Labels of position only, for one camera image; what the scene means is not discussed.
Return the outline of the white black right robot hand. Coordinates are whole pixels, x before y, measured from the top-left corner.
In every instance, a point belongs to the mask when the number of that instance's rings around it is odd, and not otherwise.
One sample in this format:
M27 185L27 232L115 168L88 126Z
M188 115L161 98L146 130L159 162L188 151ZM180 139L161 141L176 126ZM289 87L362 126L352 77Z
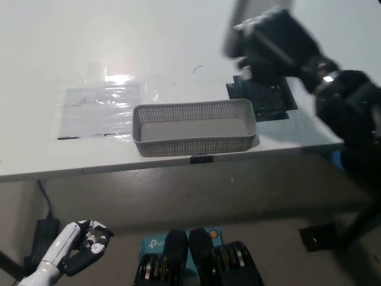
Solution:
M321 82L320 47L287 9L273 7L235 25L234 32L230 57L238 59L239 69L250 69L252 80L271 83L296 77L308 90Z

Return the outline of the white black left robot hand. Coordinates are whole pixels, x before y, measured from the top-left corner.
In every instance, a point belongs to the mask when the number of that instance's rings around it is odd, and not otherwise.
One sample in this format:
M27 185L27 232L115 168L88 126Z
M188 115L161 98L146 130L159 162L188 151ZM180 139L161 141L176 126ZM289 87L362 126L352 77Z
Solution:
M86 269L105 253L114 233L95 220L69 223L45 253L41 266L51 265L67 276Z

